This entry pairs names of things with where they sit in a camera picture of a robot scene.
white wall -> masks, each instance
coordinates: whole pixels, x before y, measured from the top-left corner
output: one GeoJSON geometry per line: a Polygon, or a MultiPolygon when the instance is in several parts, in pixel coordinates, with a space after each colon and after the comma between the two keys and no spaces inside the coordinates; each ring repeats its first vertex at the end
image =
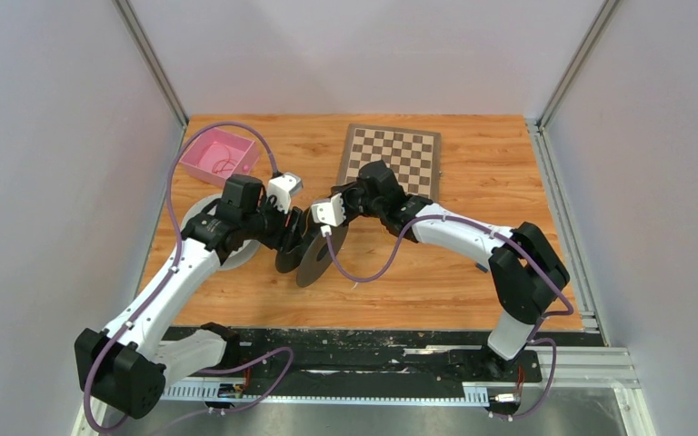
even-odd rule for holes
{"type": "Polygon", "coordinates": [[[0,434],[68,434],[180,129],[110,1],[0,2],[0,434]]]}
{"type": "Polygon", "coordinates": [[[538,117],[603,0],[131,0],[189,114],[538,117]]]}
{"type": "Polygon", "coordinates": [[[606,331],[698,434],[698,1],[624,1],[549,134],[606,331]]]}

black disc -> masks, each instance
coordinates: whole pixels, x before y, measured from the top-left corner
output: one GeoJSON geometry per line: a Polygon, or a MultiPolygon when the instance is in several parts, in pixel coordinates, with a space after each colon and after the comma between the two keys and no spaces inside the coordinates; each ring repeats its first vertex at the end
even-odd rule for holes
{"type": "MultiPolygon", "coordinates": [[[[341,250],[344,245],[346,234],[349,233],[349,226],[342,225],[333,228],[333,234],[330,236],[330,242],[333,243],[335,255],[341,250]]],[[[305,288],[322,277],[328,266],[333,262],[330,258],[330,253],[327,251],[327,242],[325,238],[317,231],[314,234],[309,248],[306,249],[304,257],[301,259],[301,264],[298,266],[298,272],[295,274],[295,284],[305,288]]]]}

wooden table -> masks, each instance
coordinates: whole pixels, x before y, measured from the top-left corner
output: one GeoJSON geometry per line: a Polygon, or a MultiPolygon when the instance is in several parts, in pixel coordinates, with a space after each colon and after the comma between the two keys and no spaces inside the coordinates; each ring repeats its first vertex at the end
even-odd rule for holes
{"type": "MultiPolygon", "coordinates": [[[[201,115],[192,118],[186,137],[222,120],[250,124],[264,135],[280,170],[302,177],[304,190],[294,204],[303,209],[329,194],[335,184],[349,123],[440,132],[443,175],[439,203],[488,223],[535,223],[560,253],[531,141],[520,116],[201,115]]],[[[232,131],[242,134],[239,129],[232,131]]],[[[264,183],[271,175],[263,151],[252,175],[264,183]]],[[[179,221],[196,201],[219,192],[180,167],[172,189],[179,221]]],[[[351,225],[340,259],[349,272],[371,275],[386,261],[393,241],[377,220],[359,218],[351,225]]],[[[144,285],[174,244],[173,229],[163,211],[145,267],[144,285]]],[[[247,264],[213,275],[175,323],[467,330],[492,329],[502,311],[490,274],[440,247],[405,242],[392,268],[375,282],[355,285],[331,266],[308,288],[295,285],[294,272],[278,273],[274,256],[274,251],[261,247],[247,264]]],[[[565,293],[573,301],[570,285],[565,293]]],[[[554,307],[563,305],[557,302],[554,307]]],[[[583,326],[577,313],[554,317],[544,328],[581,330],[583,326]]]]}

chessboard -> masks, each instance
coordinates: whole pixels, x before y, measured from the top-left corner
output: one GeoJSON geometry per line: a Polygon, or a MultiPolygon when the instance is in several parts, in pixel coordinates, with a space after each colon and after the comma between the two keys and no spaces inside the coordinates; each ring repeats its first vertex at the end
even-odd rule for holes
{"type": "Polygon", "coordinates": [[[380,125],[349,124],[338,184],[353,182],[363,165],[383,160],[407,193],[437,201],[440,134],[380,125]]]}

pink plastic bin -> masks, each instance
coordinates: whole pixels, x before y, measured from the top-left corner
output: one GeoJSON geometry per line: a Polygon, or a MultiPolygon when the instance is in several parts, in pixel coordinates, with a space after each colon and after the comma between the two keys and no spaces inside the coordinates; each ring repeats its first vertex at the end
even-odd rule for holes
{"type": "Polygon", "coordinates": [[[232,174],[250,173],[260,157],[254,140],[215,128],[189,145],[180,164],[192,177],[222,188],[232,174]]]}

